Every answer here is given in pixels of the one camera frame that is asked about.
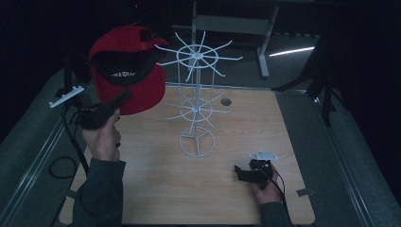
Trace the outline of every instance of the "small hole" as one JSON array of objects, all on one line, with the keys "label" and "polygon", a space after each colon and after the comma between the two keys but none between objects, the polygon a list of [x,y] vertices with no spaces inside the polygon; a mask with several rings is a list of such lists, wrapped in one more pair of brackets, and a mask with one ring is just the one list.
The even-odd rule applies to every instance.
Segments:
[{"label": "small hole", "polygon": [[230,106],[231,105],[231,100],[230,100],[230,98],[223,98],[221,101],[221,105],[223,105],[223,106]]}]

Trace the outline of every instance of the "person's arm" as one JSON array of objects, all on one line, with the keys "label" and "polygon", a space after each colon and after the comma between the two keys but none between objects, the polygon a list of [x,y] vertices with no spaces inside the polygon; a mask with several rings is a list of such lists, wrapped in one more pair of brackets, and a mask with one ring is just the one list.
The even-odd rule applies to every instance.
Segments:
[{"label": "person's arm", "polygon": [[[272,180],[277,183],[277,170],[274,166],[272,168],[274,170]],[[280,191],[273,183],[268,183],[263,190],[259,189],[256,183],[250,183],[250,187],[259,204],[263,227],[292,227]]]},{"label": "person's arm", "polygon": [[71,226],[121,226],[125,162],[119,161],[121,136],[114,123],[119,110],[99,130],[82,131],[93,158],[87,181],[77,192]]}]

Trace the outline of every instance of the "white light strip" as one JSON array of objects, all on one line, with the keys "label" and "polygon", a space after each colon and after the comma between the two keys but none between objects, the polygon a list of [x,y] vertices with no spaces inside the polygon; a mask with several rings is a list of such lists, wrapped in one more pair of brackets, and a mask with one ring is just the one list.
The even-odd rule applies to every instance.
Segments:
[{"label": "white light strip", "polygon": [[271,54],[269,56],[273,57],[273,56],[278,56],[278,55],[291,54],[291,53],[302,52],[302,51],[306,51],[306,50],[312,50],[314,48],[315,48],[315,46],[308,47],[308,48],[302,48],[302,49],[288,50],[288,51],[283,51],[283,52],[279,52],[279,53],[276,53],[276,54]]}]

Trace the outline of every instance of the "red cap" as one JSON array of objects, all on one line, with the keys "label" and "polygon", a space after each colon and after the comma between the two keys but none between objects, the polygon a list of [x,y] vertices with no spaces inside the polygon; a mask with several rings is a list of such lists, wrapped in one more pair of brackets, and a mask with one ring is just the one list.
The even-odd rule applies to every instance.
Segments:
[{"label": "red cap", "polygon": [[89,61],[102,103],[126,88],[131,97],[120,106],[122,115],[145,111],[160,102],[166,81],[163,67],[156,62],[165,53],[156,44],[167,46],[165,40],[152,38],[150,30],[142,26],[116,27],[95,42]]}]

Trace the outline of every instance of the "dark background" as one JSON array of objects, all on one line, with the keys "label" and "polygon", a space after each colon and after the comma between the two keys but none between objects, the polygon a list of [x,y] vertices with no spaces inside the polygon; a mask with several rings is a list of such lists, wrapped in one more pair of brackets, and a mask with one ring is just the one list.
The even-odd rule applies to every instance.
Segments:
[{"label": "dark background", "polygon": [[[230,10],[208,1],[206,12],[264,16],[265,1]],[[330,60],[334,85],[355,118],[398,202],[401,183],[401,7],[397,1],[285,3],[275,32],[319,35],[311,58]],[[138,23],[169,40],[172,25],[190,26],[191,1],[4,0],[0,3],[0,79],[3,140],[65,56],[81,81],[92,43],[118,25]],[[308,67],[319,68],[311,59]]]}]

